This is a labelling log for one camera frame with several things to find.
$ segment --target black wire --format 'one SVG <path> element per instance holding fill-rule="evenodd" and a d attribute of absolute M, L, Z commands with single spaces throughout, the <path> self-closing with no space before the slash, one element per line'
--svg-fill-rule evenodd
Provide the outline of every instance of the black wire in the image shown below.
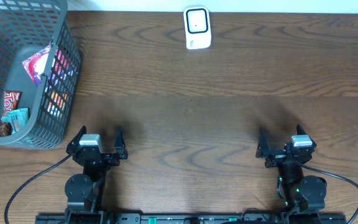
<path fill-rule="evenodd" d="M 266 218 L 266 216 L 264 214 L 262 214 L 262 211 L 260 211 L 258 208 L 247 208 L 242 214 L 241 214 L 241 220 L 244 220 L 244 215 L 249 211 L 249 210 L 256 210 L 258 211 L 263 218 L 265 219 L 265 221 L 268 221 L 268 218 Z"/>
<path fill-rule="evenodd" d="M 9 220 L 7 218 L 7 213 L 9 211 L 9 207 L 11 206 L 11 203 L 13 201 L 13 199 L 16 197 L 16 195 L 27 185 L 29 184 L 30 182 L 32 182 L 33 180 L 35 180 L 37 177 L 41 176 L 42 174 L 45 174 L 49 171 L 51 171 L 52 169 L 58 167 L 60 164 L 64 163 L 68 158 L 70 158 L 71 155 L 68 155 L 66 156 L 64 159 L 62 159 L 60 162 L 56 163 L 55 165 L 49 167 L 48 169 L 40 172 L 39 174 L 31 177 L 28 181 L 24 182 L 24 184 L 22 184 L 12 195 L 12 197 L 9 199 L 9 201 L 7 202 L 6 204 L 6 207 L 5 207 L 5 212 L 4 212 L 4 218 L 5 218 L 5 224 L 9 224 Z"/>
<path fill-rule="evenodd" d="M 315 171 L 315 172 L 320 173 L 320 174 L 325 174 L 325 175 L 328 175 L 328 176 L 331 176 L 331 177 L 338 178 L 339 180 L 346 181 L 346 182 L 352 184 L 353 186 L 357 187 L 357 189 L 358 189 L 358 184 L 353 182 L 352 180 L 349 180 L 348 178 L 342 177 L 340 175 L 332 174 L 330 172 L 326 172 L 326 171 L 323 171 L 323 170 L 315 169 L 315 168 L 312 168 L 310 166 L 306 166 L 306 165 L 298 162 L 297 160 L 295 160 L 291 153 L 289 153 L 289 155 L 295 161 L 296 164 L 298 164 L 299 166 L 301 166 L 301 167 L 303 167 L 305 169 L 312 170 L 312 171 Z M 354 219 L 356 218 L 357 215 L 358 215 L 358 206 L 357 206 L 357 209 L 354 212 L 352 218 L 347 222 L 347 224 L 351 224 L 354 221 Z"/>

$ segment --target white wall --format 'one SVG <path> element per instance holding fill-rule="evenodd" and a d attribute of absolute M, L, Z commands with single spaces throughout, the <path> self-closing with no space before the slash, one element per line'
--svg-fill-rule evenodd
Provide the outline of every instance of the white wall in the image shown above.
<path fill-rule="evenodd" d="M 203 5 L 211 12 L 358 13 L 358 0 L 68 0 L 69 10 L 183 12 Z"/>

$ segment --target white plug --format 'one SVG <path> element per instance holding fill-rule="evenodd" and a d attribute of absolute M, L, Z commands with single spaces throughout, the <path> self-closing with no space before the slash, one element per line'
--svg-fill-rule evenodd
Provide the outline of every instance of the white plug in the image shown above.
<path fill-rule="evenodd" d="M 211 45 L 209 11 L 203 6 L 189 7 L 183 13 L 185 19 L 186 47 L 189 50 L 204 49 Z"/>

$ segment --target snack package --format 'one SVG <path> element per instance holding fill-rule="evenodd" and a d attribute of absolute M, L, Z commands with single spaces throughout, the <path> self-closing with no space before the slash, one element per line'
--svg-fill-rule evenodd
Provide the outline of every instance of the snack package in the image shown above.
<path fill-rule="evenodd" d="M 22 96 L 22 92 L 20 91 L 7 90 L 4 92 L 4 111 L 2 112 L 2 117 L 4 117 L 12 110 L 16 110 L 21 96 Z M 11 124 L 7 122 L 2 122 L 0 126 L 0 136 L 11 135 L 11 130 L 12 130 Z"/>
<path fill-rule="evenodd" d="M 11 112 L 12 110 L 16 110 L 21 96 L 22 96 L 22 92 L 20 91 L 8 90 L 4 92 L 4 111 L 2 112 L 2 116 L 5 116 L 7 113 Z"/>
<path fill-rule="evenodd" d="M 29 109 L 21 108 L 14 110 L 6 114 L 1 118 L 4 123 L 9 123 L 12 126 L 12 134 L 22 129 L 25 124 L 29 121 Z"/>
<path fill-rule="evenodd" d="M 53 91 L 52 94 L 50 95 L 50 97 L 53 100 L 53 102 L 55 102 L 57 104 L 57 106 L 60 109 L 62 109 L 62 111 L 64 111 L 64 109 L 66 107 L 66 103 L 60 98 L 60 96 Z M 65 100 L 67 100 L 67 94 L 66 93 L 63 93 L 62 97 Z M 54 116 L 59 116 L 60 115 L 59 109 L 57 107 L 55 107 L 55 105 L 53 105 L 52 102 L 49 102 L 47 111 L 50 114 L 54 115 Z"/>
<path fill-rule="evenodd" d="M 49 44 L 44 49 L 40 50 L 39 52 L 35 53 L 33 56 L 29 57 L 27 60 L 22 62 L 24 69 L 26 70 L 27 74 L 29 74 L 29 76 L 31 77 L 32 81 L 35 83 L 36 86 L 38 86 L 42 81 L 41 75 L 45 70 L 50 48 L 51 45 Z M 57 59 L 60 61 L 62 67 L 67 71 L 67 73 L 69 75 L 73 75 L 73 71 L 69 66 L 70 62 L 67 59 L 65 59 L 65 56 L 63 55 L 62 51 L 57 50 L 55 55 L 57 55 Z M 52 65 L 55 65 L 54 69 L 59 76 L 62 76 L 63 74 L 65 76 L 65 73 L 62 72 L 62 67 L 59 66 L 59 63 L 55 63 L 54 58 L 53 58 Z"/>
<path fill-rule="evenodd" d="M 0 137 L 11 135 L 12 126 L 8 122 L 2 122 L 0 126 Z"/>
<path fill-rule="evenodd" d="M 41 74 L 44 72 L 45 65 L 47 64 L 49 51 L 50 45 L 22 62 L 24 69 L 36 86 L 42 81 Z"/>

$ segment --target wooden table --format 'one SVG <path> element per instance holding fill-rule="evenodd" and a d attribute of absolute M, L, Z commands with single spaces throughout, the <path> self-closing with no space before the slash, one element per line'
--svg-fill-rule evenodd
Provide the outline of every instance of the wooden table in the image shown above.
<path fill-rule="evenodd" d="M 182 13 L 70 12 L 68 22 L 84 56 L 65 142 L 49 151 L 0 147 L 0 223 L 16 188 L 65 157 L 82 125 L 107 150 L 124 128 L 129 160 L 108 175 L 106 208 L 283 207 L 277 170 L 255 158 L 259 126 L 282 148 L 302 124 L 318 144 L 308 165 L 358 183 L 358 15 L 212 13 L 212 45 L 194 51 Z M 62 212 L 65 182 L 81 171 L 69 160 L 29 184 L 11 223 Z M 350 218 L 357 189 L 324 178 L 324 211 Z"/>

